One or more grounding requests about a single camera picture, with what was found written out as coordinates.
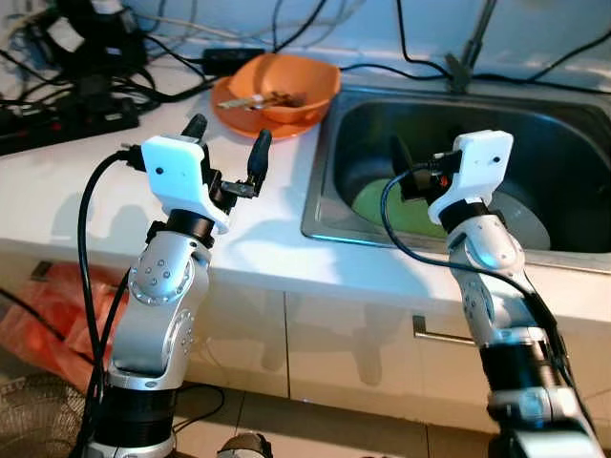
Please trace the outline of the orange plastic bowl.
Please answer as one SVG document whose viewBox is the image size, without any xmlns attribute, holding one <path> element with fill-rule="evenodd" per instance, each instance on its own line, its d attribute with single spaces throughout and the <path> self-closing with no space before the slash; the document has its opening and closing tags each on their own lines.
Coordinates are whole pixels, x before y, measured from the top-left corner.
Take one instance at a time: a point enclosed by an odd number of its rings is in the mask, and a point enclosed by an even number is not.
<svg viewBox="0 0 611 458">
<path fill-rule="evenodd" d="M 284 53 L 264 53 L 241 66 L 227 82 L 233 97 L 270 93 L 299 95 L 293 106 L 265 106 L 262 118 L 281 125 L 314 125 L 325 117 L 341 89 L 339 67 L 314 58 Z"/>
</svg>

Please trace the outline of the white kitchen cabinet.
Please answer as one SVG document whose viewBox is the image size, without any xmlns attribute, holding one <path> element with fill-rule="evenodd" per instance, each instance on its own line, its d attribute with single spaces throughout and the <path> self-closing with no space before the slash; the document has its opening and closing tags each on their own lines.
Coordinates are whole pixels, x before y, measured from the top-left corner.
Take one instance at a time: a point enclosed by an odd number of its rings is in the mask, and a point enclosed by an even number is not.
<svg viewBox="0 0 611 458">
<path fill-rule="evenodd" d="M 474 347 L 413 337 L 470 337 L 449 272 L 386 248 L 263 241 L 219 244 L 189 376 L 244 391 L 493 431 Z"/>
</svg>

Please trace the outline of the metal fork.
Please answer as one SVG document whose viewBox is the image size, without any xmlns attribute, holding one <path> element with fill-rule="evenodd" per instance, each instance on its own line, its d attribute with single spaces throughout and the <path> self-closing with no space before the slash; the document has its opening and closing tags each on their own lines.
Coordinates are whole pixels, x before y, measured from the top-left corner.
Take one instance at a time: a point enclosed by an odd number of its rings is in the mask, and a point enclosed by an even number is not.
<svg viewBox="0 0 611 458">
<path fill-rule="evenodd" d="M 306 103 L 306 93 L 272 92 L 264 95 L 262 104 L 266 106 L 287 106 L 287 108 L 301 108 Z"/>
</svg>

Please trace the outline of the black power adapter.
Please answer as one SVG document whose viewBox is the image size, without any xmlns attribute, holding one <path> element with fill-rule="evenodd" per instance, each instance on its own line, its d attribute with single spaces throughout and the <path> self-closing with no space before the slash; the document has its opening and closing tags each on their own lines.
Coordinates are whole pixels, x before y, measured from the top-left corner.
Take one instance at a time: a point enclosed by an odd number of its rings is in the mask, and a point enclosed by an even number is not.
<svg viewBox="0 0 611 458">
<path fill-rule="evenodd" d="M 198 65 L 208 75 L 231 75 L 247 65 L 253 58 L 265 53 L 261 48 L 210 48 L 198 58 Z"/>
</svg>

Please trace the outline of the dark metal faucet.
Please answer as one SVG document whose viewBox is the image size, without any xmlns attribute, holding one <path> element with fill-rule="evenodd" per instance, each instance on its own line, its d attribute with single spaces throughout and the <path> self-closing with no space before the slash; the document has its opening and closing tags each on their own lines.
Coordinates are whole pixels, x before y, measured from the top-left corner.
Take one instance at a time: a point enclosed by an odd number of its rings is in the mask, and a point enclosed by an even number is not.
<svg viewBox="0 0 611 458">
<path fill-rule="evenodd" d="M 464 44 L 461 57 L 455 57 L 453 53 L 446 53 L 445 61 L 452 74 L 447 91 L 453 94 L 467 94 L 470 83 L 474 78 L 474 67 L 481 49 L 483 49 L 484 36 L 492 22 L 497 0 L 484 0 L 483 9 L 480 10 L 476 19 L 471 38 Z"/>
</svg>

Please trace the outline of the grey bowl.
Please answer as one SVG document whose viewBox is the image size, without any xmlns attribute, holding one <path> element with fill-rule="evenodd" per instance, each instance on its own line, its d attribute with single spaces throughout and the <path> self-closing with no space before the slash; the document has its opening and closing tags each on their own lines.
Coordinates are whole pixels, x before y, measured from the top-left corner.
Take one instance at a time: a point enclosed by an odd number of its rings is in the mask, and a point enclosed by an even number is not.
<svg viewBox="0 0 611 458">
<path fill-rule="evenodd" d="M 553 240 L 544 222 L 522 200 L 506 192 L 496 191 L 488 206 L 490 210 L 502 216 L 507 231 L 522 244 L 524 249 L 550 250 L 553 248 Z"/>
</svg>

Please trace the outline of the stainless steel sink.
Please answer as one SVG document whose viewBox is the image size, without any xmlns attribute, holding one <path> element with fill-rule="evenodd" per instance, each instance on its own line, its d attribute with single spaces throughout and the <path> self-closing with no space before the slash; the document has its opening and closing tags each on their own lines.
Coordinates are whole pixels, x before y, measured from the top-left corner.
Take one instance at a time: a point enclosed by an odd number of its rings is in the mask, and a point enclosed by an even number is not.
<svg viewBox="0 0 611 458">
<path fill-rule="evenodd" d="M 462 134 L 514 136 L 497 191 L 522 200 L 553 240 L 527 250 L 534 265 L 606 274 L 611 269 L 611 169 L 608 117 L 595 103 L 547 95 L 445 94 L 424 89 L 350 86 L 320 125 L 301 230 L 310 239 L 389 247 L 377 217 L 354 209 L 361 193 L 379 195 L 393 177 L 389 136 L 411 158 L 449 152 Z"/>
</svg>

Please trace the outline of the black power strip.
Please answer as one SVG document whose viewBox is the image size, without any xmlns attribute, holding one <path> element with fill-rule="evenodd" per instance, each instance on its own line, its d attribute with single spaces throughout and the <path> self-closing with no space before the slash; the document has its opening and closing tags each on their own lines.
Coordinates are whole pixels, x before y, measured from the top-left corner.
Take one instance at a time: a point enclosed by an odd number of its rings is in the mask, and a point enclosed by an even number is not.
<svg viewBox="0 0 611 458">
<path fill-rule="evenodd" d="M 138 126 L 134 101 L 123 97 L 100 106 L 72 100 L 22 108 L 0 104 L 0 156 L 114 134 Z"/>
</svg>

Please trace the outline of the orange plastic bag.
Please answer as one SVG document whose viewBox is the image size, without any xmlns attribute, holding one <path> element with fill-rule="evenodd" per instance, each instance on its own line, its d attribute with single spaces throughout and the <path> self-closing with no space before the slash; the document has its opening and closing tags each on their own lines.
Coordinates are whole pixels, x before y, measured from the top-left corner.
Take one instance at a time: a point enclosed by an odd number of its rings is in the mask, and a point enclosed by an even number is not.
<svg viewBox="0 0 611 458">
<path fill-rule="evenodd" d="M 0 347 L 52 372 L 95 361 L 77 263 L 39 261 L 27 275 L 0 271 Z"/>
</svg>

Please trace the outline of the grey robot foot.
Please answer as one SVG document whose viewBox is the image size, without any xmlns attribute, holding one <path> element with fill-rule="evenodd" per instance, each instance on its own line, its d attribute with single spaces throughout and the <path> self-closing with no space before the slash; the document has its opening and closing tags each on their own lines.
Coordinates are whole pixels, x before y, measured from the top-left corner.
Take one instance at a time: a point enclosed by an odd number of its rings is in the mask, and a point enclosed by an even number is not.
<svg viewBox="0 0 611 458">
<path fill-rule="evenodd" d="M 217 458 L 274 458 L 272 446 L 257 432 L 244 432 L 228 439 L 217 452 Z"/>
</svg>

